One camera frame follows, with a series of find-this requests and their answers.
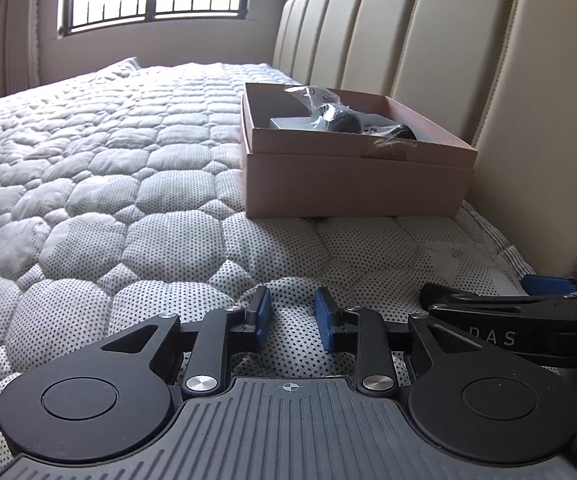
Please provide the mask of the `clear plastic bag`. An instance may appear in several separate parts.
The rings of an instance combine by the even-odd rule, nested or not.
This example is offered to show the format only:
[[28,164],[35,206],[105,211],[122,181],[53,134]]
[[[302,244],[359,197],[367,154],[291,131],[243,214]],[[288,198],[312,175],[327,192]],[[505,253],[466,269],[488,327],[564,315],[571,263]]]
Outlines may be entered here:
[[417,140],[413,130],[379,114],[359,112],[343,103],[332,90],[317,86],[296,86],[284,90],[309,112],[308,130],[379,136],[385,140]]

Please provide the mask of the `pink cardboard box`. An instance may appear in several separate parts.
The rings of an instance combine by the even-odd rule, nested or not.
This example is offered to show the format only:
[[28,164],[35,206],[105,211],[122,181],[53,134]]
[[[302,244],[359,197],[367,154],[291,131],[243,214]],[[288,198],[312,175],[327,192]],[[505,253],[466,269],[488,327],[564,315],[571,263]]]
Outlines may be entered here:
[[308,118],[284,84],[253,84],[242,96],[244,207],[249,218],[453,216],[474,174],[475,148],[411,108],[378,94],[342,90],[358,112],[401,122],[412,140],[349,132],[278,129]]

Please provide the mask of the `grey quilted mattress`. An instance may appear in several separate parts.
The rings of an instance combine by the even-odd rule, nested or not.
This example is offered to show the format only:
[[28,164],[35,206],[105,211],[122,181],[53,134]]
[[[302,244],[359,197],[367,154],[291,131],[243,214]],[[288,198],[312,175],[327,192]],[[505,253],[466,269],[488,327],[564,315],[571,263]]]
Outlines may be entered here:
[[[319,287],[386,320],[441,283],[512,295],[531,270],[471,206],[453,217],[249,219],[241,94],[266,64],[132,58],[0,99],[0,393],[19,374],[159,313],[198,321],[270,289],[259,377],[347,375],[322,349]],[[0,431],[0,470],[11,459]]]

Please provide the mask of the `white small box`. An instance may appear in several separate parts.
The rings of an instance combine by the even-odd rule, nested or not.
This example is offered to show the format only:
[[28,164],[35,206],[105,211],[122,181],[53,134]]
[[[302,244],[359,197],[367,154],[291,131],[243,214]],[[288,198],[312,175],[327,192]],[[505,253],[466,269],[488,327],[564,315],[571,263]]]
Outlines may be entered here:
[[317,130],[317,125],[309,117],[273,117],[270,126],[282,130]]

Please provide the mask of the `black round object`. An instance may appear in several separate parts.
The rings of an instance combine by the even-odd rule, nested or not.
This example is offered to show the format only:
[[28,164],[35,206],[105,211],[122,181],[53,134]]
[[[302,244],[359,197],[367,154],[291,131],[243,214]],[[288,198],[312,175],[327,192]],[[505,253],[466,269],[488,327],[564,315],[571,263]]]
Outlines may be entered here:
[[343,104],[321,105],[318,108],[315,123],[317,130],[320,131],[365,134],[386,139],[417,140],[411,128],[402,122],[395,122],[382,115],[357,112]]

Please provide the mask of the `beige padded headboard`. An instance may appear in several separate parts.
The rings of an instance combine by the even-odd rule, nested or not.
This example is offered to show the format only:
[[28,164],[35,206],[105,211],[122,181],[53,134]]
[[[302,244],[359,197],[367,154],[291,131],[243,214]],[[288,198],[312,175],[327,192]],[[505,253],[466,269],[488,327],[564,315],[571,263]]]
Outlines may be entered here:
[[470,204],[535,271],[577,276],[577,0],[287,0],[273,65],[474,146]]

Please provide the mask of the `beige curtain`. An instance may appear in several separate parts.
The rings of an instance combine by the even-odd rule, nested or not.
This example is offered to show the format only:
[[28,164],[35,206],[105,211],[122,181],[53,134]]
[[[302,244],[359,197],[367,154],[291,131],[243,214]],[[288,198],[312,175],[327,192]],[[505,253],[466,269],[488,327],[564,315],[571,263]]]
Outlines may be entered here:
[[0,0],[0,96],[39,84],[39,0]]

